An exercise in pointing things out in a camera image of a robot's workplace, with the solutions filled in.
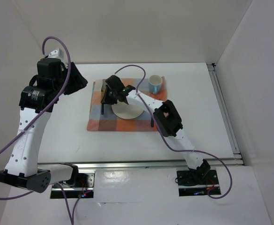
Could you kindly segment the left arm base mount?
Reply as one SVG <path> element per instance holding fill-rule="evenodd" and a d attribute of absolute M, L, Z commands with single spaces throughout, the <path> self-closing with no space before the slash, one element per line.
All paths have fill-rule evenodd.
<path fill-rule="evenodd" d="M 67 199 L 88 199 L 94 197 L 95 171 L 79 172 L 74 184 L 60 182 Z"/>

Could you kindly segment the blue mug white inside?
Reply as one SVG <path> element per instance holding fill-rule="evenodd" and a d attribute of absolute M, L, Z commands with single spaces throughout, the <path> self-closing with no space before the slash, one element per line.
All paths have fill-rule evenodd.
<path fill-rule="evenodd" d="M 148 79 L 148 88 L 152 94 L 157 94 L 162 87 L 163 79 L 158 75 L 152 75 Z"/>

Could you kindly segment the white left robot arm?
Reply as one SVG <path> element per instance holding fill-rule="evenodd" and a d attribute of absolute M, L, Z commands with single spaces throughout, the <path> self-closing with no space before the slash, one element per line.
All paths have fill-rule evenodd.
<path fill-rule="evenodd" d="M 69 163 L 37 165 L 39 150 L 46 124 L 53 111 L 51 102 L 62 87 L 64 95 L 73 94 L 87 85 L 76 65 L 64 60 L 64 53 L 57 48 L 37 63 L 37 75 L 33 76 L 21 92 L 20 122 L 10 159 L 0 171 L 0 182 L 38 193 L 49 185 L 64 183 L 74 187 L 79 183 L 78 167 Z"/>

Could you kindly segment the gold spoon dark handle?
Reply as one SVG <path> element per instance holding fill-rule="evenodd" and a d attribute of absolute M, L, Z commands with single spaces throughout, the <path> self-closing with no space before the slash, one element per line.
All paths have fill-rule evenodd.
<path fill-rule="evenodd" d="M 155 126 L 155 122 L 154 122 L 153 118 L 151 118 L 150 126 L 151 126 L 152 128 Z"/>

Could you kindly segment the cream ceramic plate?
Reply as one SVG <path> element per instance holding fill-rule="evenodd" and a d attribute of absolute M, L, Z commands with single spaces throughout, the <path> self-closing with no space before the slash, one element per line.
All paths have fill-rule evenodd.
<path fill-rule="evenodd" d="M 128 105 L 123 102 L 118 102 L 117 104 L 113 104 L 111 108 L 117 117 L 125 120 L 135 119 L 139 117 L 144 111 L 138 106 Z"/>

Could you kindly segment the checkered orange blue cloth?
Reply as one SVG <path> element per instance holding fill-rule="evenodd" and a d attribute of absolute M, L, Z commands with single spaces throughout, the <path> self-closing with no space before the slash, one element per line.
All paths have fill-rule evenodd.
<path fill-rule="evenodd" d="M 139 78 L 121 78 L 125 86 L 132 85 L 134 87 L 140 82 Z M 139 90 L 158 100 L 165 101 L 167 99 L 167 89 L 165 77 L 162 76 L 162 86 L 160 91 L 154 95 L 149 91 L 149 81 L 147 78 L 141 83 Z M 151 117 L 148 112 L 142 112 L 135 119 L 125 120 L 118 117 L 112 110 L 114 105 L 104 105 L 104 114 L 101 114 L 101 88 L 103 80 L 93 82 L 92 98 L 90 103 L 89 120 L 87 131 L 120 131 L 120 132 L 151 132 L 157 131 L 156 126 L 152 126 Z"/>

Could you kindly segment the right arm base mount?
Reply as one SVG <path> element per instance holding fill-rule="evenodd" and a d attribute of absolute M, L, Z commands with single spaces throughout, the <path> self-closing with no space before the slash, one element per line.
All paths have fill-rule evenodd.
<path fill-rule="evenodd" d="M 189 170 L 177 171 L 175 182 L 178 185 L 178 194 L 182 196 L 221 195 L 219 180 L 216 170 L 210 170 L 202 179 L 195 177 L 195 172 Z"/>

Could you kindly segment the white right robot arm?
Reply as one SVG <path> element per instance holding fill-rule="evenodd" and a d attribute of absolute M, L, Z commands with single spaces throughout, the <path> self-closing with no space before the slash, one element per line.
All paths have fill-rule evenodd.
<path fill-rule="evenodd" d="M 115 105 L 125 103 L 137 106 L 151 115 L 159 133 L 164 139 L 170 140 L 175 147 L 173 151 L 182 152 L 191 174 L 191 181 L 185 181 L 187 186 L 195 186 L 207 179 L 210 165 L 198 152 L 187 137 L 182 119 L 170 100 L 161 101 L 150 97 L 132 85 L 125 86 L 116 75 L 103 81 L 102 105 Z"/>

